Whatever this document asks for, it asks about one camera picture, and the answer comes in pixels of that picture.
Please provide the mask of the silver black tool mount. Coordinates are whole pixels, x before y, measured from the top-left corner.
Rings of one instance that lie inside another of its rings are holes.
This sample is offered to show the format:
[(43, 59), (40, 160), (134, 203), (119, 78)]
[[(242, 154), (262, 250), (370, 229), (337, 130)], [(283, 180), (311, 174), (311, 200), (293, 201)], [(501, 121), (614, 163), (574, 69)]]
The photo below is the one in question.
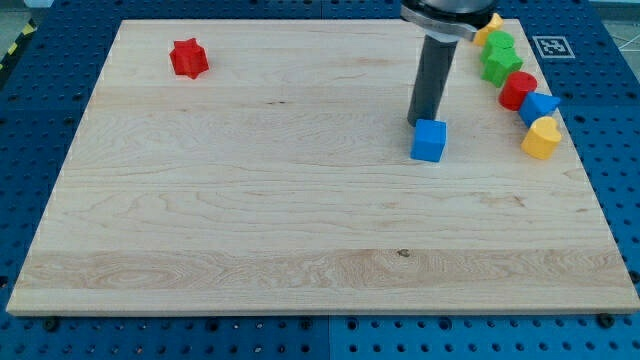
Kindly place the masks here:
[(402, 0), (400, 17), (440, 42), (473, 41), (496, 10), (497, 0)]

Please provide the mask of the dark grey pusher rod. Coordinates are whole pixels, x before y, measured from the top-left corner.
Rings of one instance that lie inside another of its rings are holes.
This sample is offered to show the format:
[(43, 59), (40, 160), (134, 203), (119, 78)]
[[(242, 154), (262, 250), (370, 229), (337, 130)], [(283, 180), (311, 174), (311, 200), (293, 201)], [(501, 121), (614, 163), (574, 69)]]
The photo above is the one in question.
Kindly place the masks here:
[(418, 120), (433, 120), (437, 115), (457, 42), (441, 42), (424, 37), (407, 121), (415, 127)]

